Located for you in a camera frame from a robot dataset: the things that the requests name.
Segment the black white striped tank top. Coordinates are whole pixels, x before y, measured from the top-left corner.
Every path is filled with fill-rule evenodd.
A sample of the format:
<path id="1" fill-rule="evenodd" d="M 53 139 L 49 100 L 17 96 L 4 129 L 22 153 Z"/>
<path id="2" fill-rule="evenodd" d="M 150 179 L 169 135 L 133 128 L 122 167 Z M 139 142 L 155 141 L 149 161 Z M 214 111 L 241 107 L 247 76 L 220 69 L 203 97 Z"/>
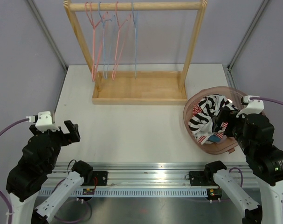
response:
<path id="1" fill-rule="evenodd" d="M 196 138 L 203 136 L 209 138 L 215 133 L 223 133 L 224 127 L 222 125 L 219 131 L 212 131 L 214 126 L 213 118 L 219 115 L 222 108 L 239 111 L 231 100 L 219 94 L 208 95 L 196 103 L 194 106 L 196 114 L 194 114 L 188 122 L 189 129 L 193 136 Z"/>

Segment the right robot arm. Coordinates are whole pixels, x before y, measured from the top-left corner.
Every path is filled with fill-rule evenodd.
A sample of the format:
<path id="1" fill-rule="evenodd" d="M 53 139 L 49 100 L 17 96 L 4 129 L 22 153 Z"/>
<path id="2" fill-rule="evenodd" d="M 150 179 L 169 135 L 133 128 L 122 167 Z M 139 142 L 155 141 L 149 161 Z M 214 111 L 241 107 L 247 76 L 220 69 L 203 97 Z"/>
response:
<path id="1" fill-rule="evenodd" d="M 230 176 L 221 161 L 207 164 L 204 181 L 217 184 L 242 216 L 244 224 L 283 224 L 283 151 L 273 145 L 274 126 L 261 113 L 238 115 L 221 109 L 214 128 L 228 123 L 225 135 L 233 137 L 258 181 L 261 203 L 253 200 Z"/>

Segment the blue tank top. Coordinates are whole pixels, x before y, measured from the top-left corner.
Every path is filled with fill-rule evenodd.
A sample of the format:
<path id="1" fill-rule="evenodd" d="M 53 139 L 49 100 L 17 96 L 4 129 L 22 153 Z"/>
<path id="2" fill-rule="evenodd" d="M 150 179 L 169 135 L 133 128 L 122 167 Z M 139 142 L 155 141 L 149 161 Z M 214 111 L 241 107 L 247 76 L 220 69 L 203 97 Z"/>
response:
<path id="1" fill-rule="evenodd" d="M 218 143 L 218 142 L 220 142 L 221 141 L 221 138 L 219 138 L 218 136 L 214 136 L 214 135 L 212 135 L 212 136 L 210 136 L 209 138 L 208 138 L 208 140 L 207 141 L 209 141 L 209 142 L 216 142 L 216 143 Z"/>

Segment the red striped tank top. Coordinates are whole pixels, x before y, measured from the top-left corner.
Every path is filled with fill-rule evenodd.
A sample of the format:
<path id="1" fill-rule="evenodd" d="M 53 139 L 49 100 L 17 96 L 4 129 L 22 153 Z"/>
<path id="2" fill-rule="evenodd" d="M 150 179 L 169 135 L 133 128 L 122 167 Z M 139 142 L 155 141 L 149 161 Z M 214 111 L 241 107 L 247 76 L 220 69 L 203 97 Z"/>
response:
<path id="1" fill-rule="evenodd" d="M 199 105 L 199 102 L 196 103 L 193 107 L 192 117 L 190 118 L 188 122 L 188 126 L 195 140 L 201 145 L 214 143 L 214 142 L 207 141 L 208 138 L 212 135 L 218 136 L 219 138 L 221 138 L 221 141 L 218 142 L 217 144 L 222 143 L 227 138 L 226 135 L 223 134 L 223 131 L 225 130 L 225 127 L 227 126 L 226 123 L 222 124 L 222 131 L 219 131 L 218 133 L 212 132 L 213 115 L 214 115 L 214 111 L 212 111 L 212 116 L 210 116 L 208 114 L 208 110 L 203 109 Z"/>

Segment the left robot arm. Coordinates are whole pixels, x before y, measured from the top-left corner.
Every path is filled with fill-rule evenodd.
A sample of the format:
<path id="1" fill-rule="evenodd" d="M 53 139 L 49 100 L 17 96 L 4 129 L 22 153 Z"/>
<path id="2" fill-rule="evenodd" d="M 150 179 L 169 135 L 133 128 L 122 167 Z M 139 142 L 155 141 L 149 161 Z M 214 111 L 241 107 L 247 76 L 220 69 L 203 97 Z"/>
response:
<path id="1" fill-rule="evenodd" d="M 6 190 L 10 197 L 9 224 L 49 224 L 71 193 L 93 180 L 93 167 L 86 162 L 74 163 L 70 173 L 55 191 L 39 206 L 35 201 L 47 175 L 51 174 L 64 146 L 80 141 L 78 124 L 64 122 L 68 133 L 60 127 L 39 130 L 30 126 L 33 136 L 22 150 L 22 157 L 9 172 Z"/>

